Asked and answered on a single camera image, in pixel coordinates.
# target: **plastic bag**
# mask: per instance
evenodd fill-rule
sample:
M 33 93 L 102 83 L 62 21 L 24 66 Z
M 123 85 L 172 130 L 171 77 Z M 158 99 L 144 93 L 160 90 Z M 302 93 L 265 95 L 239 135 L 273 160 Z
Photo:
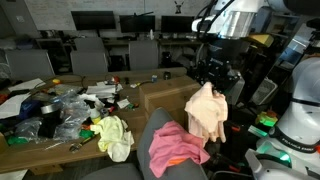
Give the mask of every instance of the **plastic bag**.
M 19 138 L 24 138 L 27 141 L 38 141 L 38 131 L 40 129 L 41 125 L 41 118 L 40 117 L 33 117 L 30 119 L 26 119 L 22 121 L 21 123 L 17 124 L 15 136 Z
M 63 123 L 56 127 L 53 139 L 78 139 L 81 124 L 90 116 L 90 107 L 72 90 L 60 95 L 56 102 L 62 105 L 60 118 Z

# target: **gray chair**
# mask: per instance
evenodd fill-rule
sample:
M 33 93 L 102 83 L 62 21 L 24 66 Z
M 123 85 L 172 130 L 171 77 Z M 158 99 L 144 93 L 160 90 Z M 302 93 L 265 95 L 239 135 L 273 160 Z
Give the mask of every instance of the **gray chair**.
M 149 147 L 153 140 L 154 131 L 160 129 L 166 122 L 171 120 L 171 116 L 163 108 L 158 108 L 152 113 L 138 145 L 137 156 L 140 165 L 139 170 L 134 166 L 134 164 L 119 164 L 93 172 L 85 176 L 82 180 L 100 180 L 105 178 L 120 180 L 158 179 L 153 175 L 153 172 L 149 168 Z M 207 180 L 208 178 L 201 165 L 195 164 L 191 159 L 188 159 L 179 165 L 168 167 L 159 179 Z
M 12 79 L 25 80 L 55 75 L 47 50 L 6 51 L 6 59 Z
M 130 41 L 129 58 L 131 70 L 157 69 L 159 53 L 157 41 Z
M 108 63 L 103 51 L 72 51 L 70 56 L 73 74 L 87 76 L 108 72 Z
M 74 40 L 77 50 L 87 51 L 87 50 L 100 50 L 105 51 L 103 41 L 99 37 L 92 38 L 76 38 Z

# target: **cardboard box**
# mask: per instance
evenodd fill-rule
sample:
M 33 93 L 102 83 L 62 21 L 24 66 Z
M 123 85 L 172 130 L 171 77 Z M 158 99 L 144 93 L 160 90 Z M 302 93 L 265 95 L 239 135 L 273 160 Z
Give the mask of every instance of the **cardboard box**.
M 188 115 L 184 111 L 186 103 L 201 86 L 193 79 L 183 76 L 140 87 L 141 107 L 146 110 L 146 119 L 152 112 L 163 107 L 182 127 L 187 129 Z

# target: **fabric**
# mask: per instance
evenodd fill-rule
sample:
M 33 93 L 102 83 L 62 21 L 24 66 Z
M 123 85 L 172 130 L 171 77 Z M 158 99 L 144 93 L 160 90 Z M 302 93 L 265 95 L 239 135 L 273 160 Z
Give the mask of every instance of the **fabric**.
M 154 132 L 149 154 L 149 167 L 157 178 L 167 167 L 175 165 L 174 161 L 190 158 L 196 164 L 202 164 L 210 158 L 202 148 L 202 139 L 189 134 L 175 121 L 167 122 Z
M 108 116 L 96 125 L 91 125 L 91 131 L 99 134 L 101 139 L 98 146 L 101 152 L 108 150 L 108 155 L 114 162 L 123 162 L 130 153 L 134 143 L 131 132 L 126 132 L 128 125 L 117 116 Z
M 212 92 L 212 84 L 207 82 L 187 102 L 189 133 L 203 138 L 203 147 L 211 139 L 218 137 L 226 141 L 223 122 L 228 118 L 228 106 L 223 94 Z

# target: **white robot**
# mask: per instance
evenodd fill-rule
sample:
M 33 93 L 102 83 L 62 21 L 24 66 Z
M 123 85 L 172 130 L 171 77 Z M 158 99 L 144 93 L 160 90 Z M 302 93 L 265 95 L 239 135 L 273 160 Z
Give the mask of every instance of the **white robot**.
M 319 5 L 319 0 L 218 0 L 218 13 L 195 20 L 192 30 L 234 40 L 248 35 L 254 15 L 263 6 L 320 17 Z M 215 46 L 209 42 L 212 54 L 224 48 Z M 269 135 L 258 141 L 257 150 L 249 149 L 245 155 L 255 179 L 320 179 L 320 58 L 301 62 L 293 71 L 293 81 L 287 111 Z

